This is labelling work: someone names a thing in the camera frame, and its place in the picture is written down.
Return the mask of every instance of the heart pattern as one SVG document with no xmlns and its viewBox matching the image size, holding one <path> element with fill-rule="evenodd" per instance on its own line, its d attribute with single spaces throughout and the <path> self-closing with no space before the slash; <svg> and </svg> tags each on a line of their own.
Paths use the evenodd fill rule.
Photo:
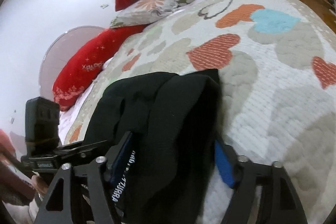
<svg viewBox="0 0 336 224">
<path fill-rule="evenodd" d="M 239 21 L 251 22 L 250 16 L 253 12 L 259 9 L 265 9 L 264 6 L 258 4 L 243 4 L 237 9 L 227 13 L 220 20 L 216 22 L 217 28 L 226 28 L 236 25 Z"/>
<path fill-rule="evenodd" d="M 319 79 L 322 89 L 326 89 L 330 85 L 336 84 L 336 65 L 326 63 L 322 58 L 314 56 L 312 59 L 312 68 Z"/>
<path fill-rule="evenodd" d="M 272 9 L 256 10 L 250 19 L 257 23 L 253 27 L 255 31 L 270 34 L 289 32 L 300 21 L 297 17 Z"/>
<path fill-rule="evenodd" d="M 131 48 L 131 49 L 128 51 L 127 56 L 129 56 L 133 51 L 134 51 L 134 49 Z"/>
<path fill-rule="evenodd" d="M 221 69 L 230 63 L 232 52 L 229 48 L 238 44 L 240 36 L 237 34 L 219 35 L 186 54 L 194 68 L 198 71 L 205 69 Z"/>
<path fill-rule="evenodd" d="M 141 55 L 141 54 L 137 54 L 136 56 L 134 56 L 134 57 L 132 58 L 131 61 L 127 62 L 127 63 L 122 67 L 121 71 L 124 72 L 124 71 L 128 71 L 128 70 L 130 70 L 130 69 L 133 67 L 133 65 L 135 64 L 135 62 L 138 61 L 138 59 L 140 58 L 140 55 Z"/>
<path fill-rule="evenodd" d="M 79 126 L 75 129 L 75 131 L 73 132 L 73 134 L 72 134 L 72 136 L 71 136 L 71 138 L 70 138 L 69 143 L 77 142 L 78 137 L 79 137 L 79 134 L 80 134 L 80 132 L 81 132 L 81 128 L 82 128 L 82 125 L 79 125 Z"/>
</svg>

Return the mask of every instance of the bedsheet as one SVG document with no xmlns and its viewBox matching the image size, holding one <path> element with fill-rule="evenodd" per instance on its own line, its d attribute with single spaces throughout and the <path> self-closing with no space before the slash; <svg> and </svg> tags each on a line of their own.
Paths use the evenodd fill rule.
<svg viewBox="0 0 336 224">
<path fill-rule="evenodd" d="M 111 62 L 113 59 L 110 58 L 108 59 L 102 67 L 102 70 L 105 70 L 108 66 L 108 64 Z M 62 145 L 65 143 L 65 137 L 70 130 L 72 124 L 76 120 L 76 117 L 78 116 L 79 111 L 81 110 L 82 105 L 84 104 L 86 98 L 90 94 L 93 85 L 96 83 L 96 80 L 94 79 L 91 85 L 78 97 L 76 100 L 76 103 L 68 110 L 68 111 L 60 111 L 59 115 L 59 125 L 58 125 L 58 137 Z"/>
<path fill-rule="evenodd" d="M 321 224 L 336 203 L 335 64 L 336 35 L 298 0 L 204 0 L 125 41 L 65 143 L 83 140 L 118 79 L 218 68 L 225 142 L 254 162 L 282 161 L 308 222 Z M 231 195 L 215 169 L 198 223 L 220 223 Z"/>
</svg>

